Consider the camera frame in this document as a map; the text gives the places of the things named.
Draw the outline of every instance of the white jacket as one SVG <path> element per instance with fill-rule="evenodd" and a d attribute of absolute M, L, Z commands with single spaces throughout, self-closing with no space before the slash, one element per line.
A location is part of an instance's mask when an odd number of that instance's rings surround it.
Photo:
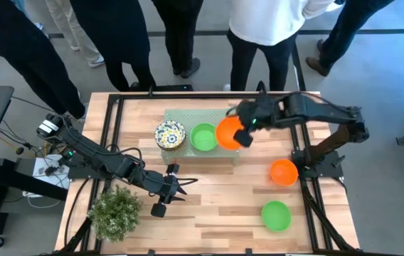
<path fill-rule="evenodd" d="M 232 0 L 229 27 L 244 41 L 274 46 L 295 34 L 308 18 L 334 0 Z"/>

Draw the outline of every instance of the potted plant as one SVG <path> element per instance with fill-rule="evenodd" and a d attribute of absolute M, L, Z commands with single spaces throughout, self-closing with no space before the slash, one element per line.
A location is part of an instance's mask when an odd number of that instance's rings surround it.
<path fill-rule="evenodd" d="M 88 212 L 96 236 L 109 242 L 121 242 L 139 224 L 142 202 L 127 188 L 109 189 Z"/>

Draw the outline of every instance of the wooden tabletop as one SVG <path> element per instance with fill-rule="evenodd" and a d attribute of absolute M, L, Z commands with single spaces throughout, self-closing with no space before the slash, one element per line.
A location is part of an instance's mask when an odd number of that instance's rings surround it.
<path fill-rule="evenodd" d="M 99 143 L 107 108 L 108 93 L 93 93 L 83 135 Z M 170 109 L 226 109 L 239 100 L 126 100 L 120 126 L 118 146 L 121 149 L 139 147 L 148 170 L 165 173 L 166 165 L 161 149 L 154 141 L 154 130 L 164 121 L 164 110 Z M 112 115 L 108 142 L 112 138 Z M 309 122 L 312 144 L 330 135 L 329 126 Z M 232 164 L 224 159 L 180 160 L 180 178 L 198 178 L 199 182 L 185 186 L 185 202 L 167 206 L 165 218 L 150 215 L 157 197 L 130 186 L 144 202 L 141 223 L 123 242 L 102 242 L 102 254 L 156 253 L 243 253 L 252 248 L 255 253 L 311 252 L 311 243 L 304 212 L 300 185 L 280 187 L 269 175 L 270 164 L 277 159 L 290 158 L 292 138 L 288 129 L 260 131 L 254 134 L 249 149 L 240 151 L 240 158 Z M 61 220 L 55 249 L 63 247 L 64 230 L 75 194 L 83 181 L 73 181 Z M 344 189 L 330 178 L 320 178 L 326 215 L 341 235 L 358 247 L 356 231 Z M 112 185 L 122 182 L 114 181 Z M 68 229 L 68 239 L 84 221 L 90 198 L 91 181 L 82 190 L 75 205 Z M 261 209 L 270 201 L 282 201 L 292 212 L 292 224 L 280 233 L 269 231 L 261 220 Z M 321 226 L 314 216 L 319 246 L 324 247 Z M 93 249 L 94 235 L 90 233 L 89 249 Z"/>

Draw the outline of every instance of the green bowl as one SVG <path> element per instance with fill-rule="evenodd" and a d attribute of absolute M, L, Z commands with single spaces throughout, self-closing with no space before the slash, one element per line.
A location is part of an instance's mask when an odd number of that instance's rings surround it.
<path fill-rule="evenodd" d="M 262 208 L 262 221 L 271 231 L 284 231 L 292 222 L 292 214 L 284 203 L 271 201 Z"/>
<path fill-rule="evenodd" d="M 216 128 L 212 124 L 198 124 L 191 130 L 189 140 L 200 151 L 210 151 L 218 146 L 215 137 Z"/>

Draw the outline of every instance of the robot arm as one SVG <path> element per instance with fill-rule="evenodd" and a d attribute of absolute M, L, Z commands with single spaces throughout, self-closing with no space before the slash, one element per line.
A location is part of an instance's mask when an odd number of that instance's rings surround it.
<path fill-rule="evenodd" d="M 326 100 L 319 103 L 305 92 L 291 92 L 281 97 L 263 95 L 254 101 L 242 101 L 235 115 L 245 127 L 234 139 L 242 146 L 253 142 L 251 132 L 259 129 L 284 129 L 308 121 L 340 124 L 336 132 L 316 146 L 305 149 L 310 156 L 307 164 L 319 160 L 348 142 L 361 143 L 369 138 L 358 107 L 341 107 Z"/>
<path fill-rule="evenodd" d="M 176 197 L 176 193 L 186 194 L 176 177 L 179 166 L 170 165 L 167 176 L 156 171 L 144 170 L 145 163 L 139 159 L 121 152 L 110 152 L 99 144 L 91 141 L 79 133 L 65 117 L 48 114 L 46 120 L 37 129 L 38 136 L 50 143 L 64 143 L 76 154 L 83 156 L 85 162 L 94 170 L 108 173 L 113 178 L 142 188 L 150 195 L 158 195 L 159 202 L 151 210 L 156 217 L 164 217 L 166 206 L 172 201 L 184 201 Z M 184 185 L 196 182 L 197 179 L 186 182 Z"/>

